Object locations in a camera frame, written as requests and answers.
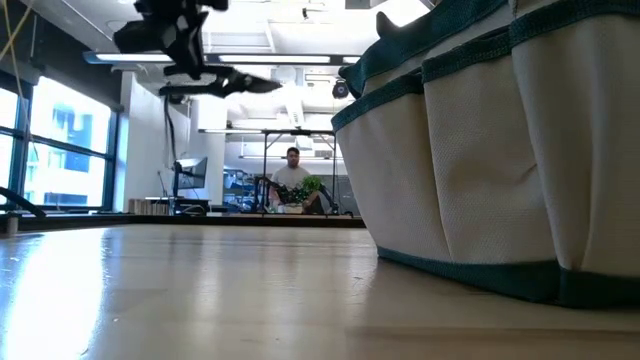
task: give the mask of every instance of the ceiling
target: ceiling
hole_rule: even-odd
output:
[[[33,7],[41,16],[91,49],[118,52],[111,38],[127,21],[140,19],[133,7],[134,2],[35,0]],[[423,3],[431,7],[429,0],[230,0],[226,12],[210,9],[203,27],[204,51],[360,55],[378,39],[375,31],[377,9],[384,7],[387,16],[392,21],[398,19],[402,25],[428,11]],[[303,8],[307,9],[306,19]],[[156,92],[167,81],[162,68],[163,65],[145,64],[124,69],[136,71],[138,81]],[[278,74],[283,69],[265,65],[244,66],[239,70],[279,79]],[[296,91],[289,89],[270,95],[234,94],[226,101],[229,119],[276,119],[282,113],[291,115],[292,107],[305,114],[335,113],[353,99],[333,99],[331,89],[335,80],[308,80],[309,75],[337,77],[337,71],[337,67],[330,66],[296,67]],[[187,79],[170,80],[178,83]]]

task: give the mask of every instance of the wooden table surface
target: wooden table surface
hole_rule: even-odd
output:
[[[366,230],[135,225],[0,240],[2,359],[640,359],[577,311],[378,261]]]

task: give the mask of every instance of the window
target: window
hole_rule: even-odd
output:
[[[0,135],[0,186],[9,187],[9,177],[11,175],[11,157],[13,153],[13,138]],[[0,196],[0,205],[6,204],[7,199]]]
[[[16,127],[16,115],[18,113],[18,95],[0,89],[0,126],[7,128]]]
[[[34,135],[106,153],[110,120],[108,106],[53,80],[40,78],[33,90]]]
[[[102,206],[104,159],[33,143],[28,159],[24,192],[35,205]]]

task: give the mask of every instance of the window frame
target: window frame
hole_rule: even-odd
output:
[[[15,77],[9,76],[6,73],[0,71],[0,87],[17,94],[17,85]],[[21,81],[21,87],[24,95],[24,101],[28,114],[32,113],[33,104],[33,90],[34,85]],[[26,182],[27,173],[27,160],[29,154],[29,142],[25,141],[26,128],[28,125],[27,117],[23,116],[24,109],[19,106],[19,101],[16,104],[18,110],[16,111],[15,128],[7,128],[0,126],[0,134],[8,135],[13,138],[13,154],[10,164],[10,176],[9,176],[9,190],[14,191],[21,196],[24,196],[24,186]],[[105,161],[105,171],[103,179],[103,192],[102,192],[102,206],[79,206],[79,205],[36,205],[42,210],[83,210],[83,211],[111,211],[113,209],[114,199],[114,182],[115,182],[115,170],[117,161],[117,137],[118,127],[120,123],[120,111],[109,107],[111,110],[111,117],[109,118],[109,128],[107,130],[107,151],[106,153],[100,153],[91,149],[87,149],[78,145],[65,143],[49,139],[40,135],[31,134],[31,141],[36,144],[44,144],[52,148],[71,151],[77,154],[87,155],[91,157],[102,158]],[[5,204],[0,205],[0,210],[11,211],[17,210],[16,205],[7,201]]]

